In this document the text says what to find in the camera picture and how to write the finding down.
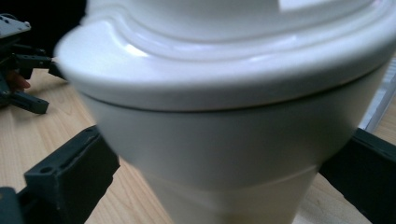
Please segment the white plastic lid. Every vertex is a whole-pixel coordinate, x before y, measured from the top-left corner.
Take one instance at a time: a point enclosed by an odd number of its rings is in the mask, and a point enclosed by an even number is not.
[[[344,85],[396,49],[391,0],[102,0],[58,44],[66,78],[113,105],[208,111]]]

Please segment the black plastic part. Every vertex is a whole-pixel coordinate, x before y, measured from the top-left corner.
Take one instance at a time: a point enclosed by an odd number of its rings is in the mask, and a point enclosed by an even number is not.
[[[0,55],[7,52],[12,46],[14,46],[21,39],[17,35],[11,35],[5,38],[0,38]]]
[[[52,59],[47,56],[14,54],[19,68],[49,68]]]
[[[10,103],[35,114],[45,114],[50,104],[23,91],[13,92],[10,97]]]
[[[15,190],[0,188],[0,223],[24,224]]]
[[[91,126],[26,172],[27,187],[18,194],[0,188],[0,223],[84,223],[119,167],[118,156]]]
[[[44,49],[34,48],[29,45],[14,44],[14,45],[12,45],[11,50],[15,54],[29,54],[29,55],[47,56],[47,52]]]
[[[59,66],[56,62],[52,62],[49,66],[49,73],[53,76],[56,77],[60,77],[64,80],[66,80],[66,78],[64,77],[64,75],[61,73],[61,70],[59,70]]]
[[[358,129],[319,172],[372,223],[396,223],[396,146]]]
[[[0,106],[9,105],[11,91],[6,82],[4,71],[0,70]]]

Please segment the wooden surface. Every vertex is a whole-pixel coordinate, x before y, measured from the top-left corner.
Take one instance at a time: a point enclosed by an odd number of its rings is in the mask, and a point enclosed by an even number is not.
[[[27,92],[49,102],[45,115],[15,106],[0,108],[0,187],[24,188],[23,173],[70,138],[95,124],[89,111],[66,81],[35,70]],[[375,134],[396,144],[396,100]],[[136,169],[120,161],[114,181],[87,223],[172,223]],[[294,224],[370,223],[325,178],[318,175]]]

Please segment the glossy white surface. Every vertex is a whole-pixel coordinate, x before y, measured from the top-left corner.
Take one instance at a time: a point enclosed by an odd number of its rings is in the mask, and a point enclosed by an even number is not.
[[[292,222],[381,82],[396,2],[291,3],[90,1],[60,42],[104,138],[176,223]]]
[[[335,1],[298,14],[276,14],[287,21],[283,25],[276,23],[282,20],[270,20],[278,18],[273,13],[267,18],[265,10],[254,12],[269,21],[250,17],[250,10],[269,4],[265,1],[231,1],[213,13],[216,18],[196,14],[202,26],[191,25],[189,19],[201,1],[175,7],[179,13],[172,16],[179,16],[178,23],[159,19],[164,13],[157,11],[142,14],[146,11],[142,8],[154,3],[158,8],[152,10],[174,4],[169,0],[91,3],[83,25],[58,48],[61,67],[78,89],[112,104],[149,110],[268,105],[356,79],[384,63],[396,47],[396,30],[389,29],[396,23],[394,1]],[[218,18],[234,8],[241,10],[240,16]],[[162,30],[156,30],[157,19],[163,22]],[[223,27],[214,27],[216,22]],[[282,31],[270,33],[278,28]],[[215,36],[194,35],[203,31]]]

